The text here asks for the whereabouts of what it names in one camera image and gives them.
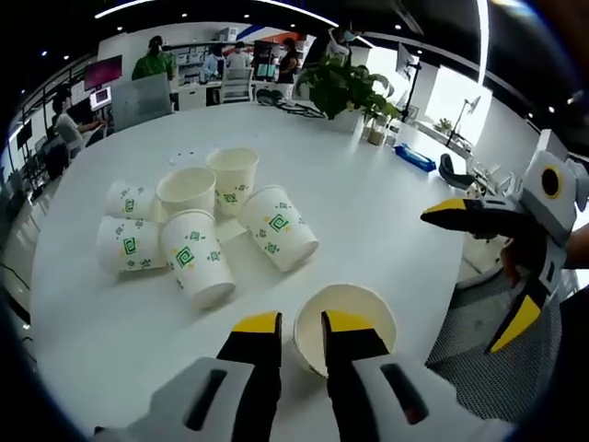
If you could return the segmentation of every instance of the desk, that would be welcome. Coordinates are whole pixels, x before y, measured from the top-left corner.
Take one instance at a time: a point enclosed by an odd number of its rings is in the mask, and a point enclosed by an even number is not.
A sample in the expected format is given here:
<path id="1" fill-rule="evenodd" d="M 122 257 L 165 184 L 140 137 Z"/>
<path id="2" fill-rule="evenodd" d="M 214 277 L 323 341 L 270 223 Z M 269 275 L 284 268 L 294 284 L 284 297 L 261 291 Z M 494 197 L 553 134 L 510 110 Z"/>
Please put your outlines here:
<path id="1" fill-rule="evenodd" d="M 222 138 L 226 122 L 233 138 Z M 101 270 L 96 235 L 114 180 L 155 188 L 178 152 L 193 150 L 194 164 L 204 165 L 217 146 L 236 145 L 260 155 L 255 187 L 284 186 L 313 228 L 320 247 L 306 266 L 284 274 L 249 235 L 225 239 L 237 290 L 210 312 L 189 308 L 167 270 Z M 295 362 L 296 311 L 325 285 L 369 287 L 397 319 L 397 351 L 424 362 L 450 303 L 464 235 L 419 216 L 452 195 L 436 172 L 389 149 L 253 103 L 178 112 L 115 133 L 78 155 L 43 223 L 31 277 L 40 376 L 86 435 L 95 425 L 125 426 L 147 412 L 154 390 L 200 356 L 216 355 L 236 322 L 276 309 L 287 343 L 272 440 L 339 440 L 325 381 Z"/>
<path id="2" fill-rule="evenodd" d="M 427 124 L 424 122 L 415 122 L 414 126 L 420 132 L 423 132 L 424 134 L 430 136 L 434 140 L 442 143 L 443 145 L 445 145 L 448 142 L 448 136 L 445 134 L 439 133 L 430 124 Z M 469 159 L 470 157 L 472 157 L 472 154 L 470 153 L 470 151 L 468 151 L 465 147 L 463 147 L 461 144 L 455 142 L 454 140 L 452 140 L 450 142 L 450 145 L 447 148 L 456 152 L 464 159 Z"/>
<path id="3" fill-rule="evenodd" d="M 399 124 L 397 138 L 395 139 L 395 145 L 400 145 L 401 143 L 407 143 L 411 149 L 435 161 L 435 165 L 438 168 L 440 167 L 440 157 L 442 154 L 448 154 L 452 158 L 454 172 L 458 175 L 465 175 L 467 173 L 467 162 L 461 155 L 404 122 Z"/>

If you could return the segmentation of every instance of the window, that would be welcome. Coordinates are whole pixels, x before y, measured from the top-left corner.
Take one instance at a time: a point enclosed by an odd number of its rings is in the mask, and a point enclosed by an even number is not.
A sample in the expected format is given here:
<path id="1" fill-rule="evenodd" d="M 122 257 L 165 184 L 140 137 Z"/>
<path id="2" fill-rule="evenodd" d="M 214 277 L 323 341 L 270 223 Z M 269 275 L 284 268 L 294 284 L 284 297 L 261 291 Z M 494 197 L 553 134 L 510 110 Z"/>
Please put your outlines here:
<path id="1" fill-rule="evenodd" d="M 411 83 L 406 78 L 397 74 L 397 51 L 386 48 L 373 48 L 368 54 L 366 67 L 371 74 L 385 76 L 395 89 L 393 96 L 388 99 L 391 103 L 398 105 L 403 99 L 405 92 L 409 91 Z M 376 92 L 384 93 L 383 88 L 376 86 Z"/>
<path id="2" fill-rule="evenodd" d="M 477 97 L 480 97 L 477 108 L 472 114 L 469 114 L 470 107 L 467 105 L 456 129 L 470 143 L 476 145 L 487 120 L 492 97 L 491 91 L 477 85 L 476 81 L 445 66 L 440 66 L 433 83 L 432 95 L 425 110 L 425 116 L 431 118 L 434 123 L 446 118 L 454 125 L 464 106 L 465 99 L 471 103 Z"/>

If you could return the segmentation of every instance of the person wearing mask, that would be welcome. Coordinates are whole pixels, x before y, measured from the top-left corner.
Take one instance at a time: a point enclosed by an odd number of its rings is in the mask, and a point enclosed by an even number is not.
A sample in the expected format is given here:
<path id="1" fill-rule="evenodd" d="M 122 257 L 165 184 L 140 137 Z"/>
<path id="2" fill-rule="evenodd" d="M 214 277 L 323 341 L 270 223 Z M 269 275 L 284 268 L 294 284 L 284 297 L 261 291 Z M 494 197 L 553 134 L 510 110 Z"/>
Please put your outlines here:
<path id="1" fill-rule="evenodd" d="M 52 107 L 55 111 L 55 123 L 53 129 L 67 143 L 70 157 L 74 157 L 79 150 L 96 143 L 102 139 L 103 133 L 93 131 L 105 125 L 103 121 L 89 124 L 77 124 L 67 114 L 67 109 L 72 106 L 72 93 L 66 88 L 60 88 L 53 97 Z"/>
<path id="2" fill-rule="evenodd" d="M 204 78 L 209 81 L 221 78 L 224 70 L 225 58 L 223 57 L 223 44 L 217 43 L 211 49 L 211 53 L 204 59 L 202 71 L 204 72 Z"/>
<path id="3" fill-rule="evenodd" d="M 280 61 L 277 88 L 283 93 L 284 99 L 290 101 L 293 97 L 295 85 L 295 74 L 298 67 L 298 53 L 296 43 L 293 39 L 286 39 L 283 42 L 286 55 Z"/>
<path id="4" fill-rule="evenodd" d="M 243 51 L 245 46 L 243 41 L 236 43 L 235 51 L 227 57 L 227 69 L 247 69 L 250 67 L 249 55 Z"/>
<path id="5" fill-rule="evenodd" d="M 176 62 L 171 54 L 162 52 L 164 41 L 159 35 L 156 35 L 149 41 L 149 50 L 147 54 L 137 60 L 132 80 L 138 80 L 147 76 L 156 76 L 158 74 L 167 74 L 167 80 L 171 81 L 176 74 Z"/>
<path id="6" fill-rule="evenodd" d="M 350 43 L 354 41 L 360 32 L 352 28 L 352 22 L 347 26 L 328 30 L 324 35 L 317 37 L 305 59 L 304 68 L 318 64 L 323 56 L 337 57 L 343 65 L 352 62 L 352 49 Z"/>

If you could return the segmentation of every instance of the paper cup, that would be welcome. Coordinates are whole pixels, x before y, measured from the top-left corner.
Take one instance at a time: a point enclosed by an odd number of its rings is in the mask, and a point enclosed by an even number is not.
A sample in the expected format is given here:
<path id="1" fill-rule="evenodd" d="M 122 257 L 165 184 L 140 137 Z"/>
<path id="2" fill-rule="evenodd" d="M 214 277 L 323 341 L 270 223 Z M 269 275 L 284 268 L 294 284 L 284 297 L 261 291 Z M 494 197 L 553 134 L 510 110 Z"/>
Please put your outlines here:
<path id="1" fill-rule="evenodd" d="M 175 170 L 157 185 L 157 199 L 168 216 L 192 209 L 200 209 L 212 214 L 214 184 L 214 173 L 209 169 Z"/>
<path id="2" fill-rule="evenodd" d="M 283 272 L 310 257 L 319 242 L 280 186 L 253 193 L 237 219 Z"/>
<path id="3" fill-rule="evenodd" d="M 209 213 L 188 210 L 173 215 L 162 228 L 161 243 L 176 283 L 195 306 L 209 307 L 235 289 Z"/>
<path id="4" fill-rule="evenodd" d="M 294 320 L 294 347 L 303 367 L 326 378 L 321 313 L 341 310 L 367 319 L 389 352 L 397 340 L 397 324 L 387 303 L 375 292 L 358 285 L 328 285 L 309 299 Z"/>
<path id="5" fill-rule="evenodd" d="M 143 219 L 103 217 L 97 250 L 100 264 L 113 273 L 166 265 L 159 249 L 159 226 Z"/>
<path id="6" fill-rule="evenodd" d="M 250 149 L 216 150 L 206 158 L 206 165 L 217 178 L 215 195 L 221 212 L 237 216 L 254 185 L 258 155 Z"/>
<path id="7" fill-rule="evenodd" d="M 107 193 L 105 213 L 115 218 L 151 220 L 155 198 L 152 190 L 115 181 Z"/>

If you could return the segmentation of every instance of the white paper cup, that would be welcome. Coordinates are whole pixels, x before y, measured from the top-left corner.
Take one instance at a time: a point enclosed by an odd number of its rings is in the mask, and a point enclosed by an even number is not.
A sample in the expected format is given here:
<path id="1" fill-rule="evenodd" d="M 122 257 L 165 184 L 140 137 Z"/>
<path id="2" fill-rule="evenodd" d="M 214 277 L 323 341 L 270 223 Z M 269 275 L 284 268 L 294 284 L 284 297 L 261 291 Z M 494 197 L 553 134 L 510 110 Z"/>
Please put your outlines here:
<path id="1" fill-rule="evenodd" d="M 98 228 L 98 260 L 109 272 L 164 267 L 159 249 L 159 226 L 143 219 L 105 216 Z"/>
<path id="2" fill-rule="evenodd" d="M 283 272 L 294 269 L 319 247 L 319 241 L 280 186 L 253 193 L 237 220 Z"/>
<path id="3" fill-rule="evenodd" d="M 217 178 L 215 194 L 221 212 L 237 216 L 254 186 L 258 155 L 250 149 L 215 150 L 206 158 L 206 165 Z"/>
<path id="4" fill-rule="evenodd" d="M 155 199 L 150 189 L 115 181 L 107 193 L 105 213 L 115 218 L 151 220 Z"/>
<path id="5" fill-rule="evenodd" d="M 209 213 L 187 210 L 173 215 L 162 228 L 161 244 L 176 283 L 196 307 L 210 307 L 235 289 Z"/>
<path id="6" fill-rule="evenodd" d="M 184 210 L 214 211 L 215 176 L 205 168 L 175 170 L 157 184 L 156 194 L 168 216 Z"/>
<path id="7" fill-rule="evenodd" d="M 326 378 L 321 313 L 340 310 L 359 315 L 375 328 L 389 352 L 397 340 L 397 323 L 387 303 L 375 292 L 358 285 L 328 285 L 309 299 L 294 320 L 293 339 L 298 359 L 305 369 Z"/>

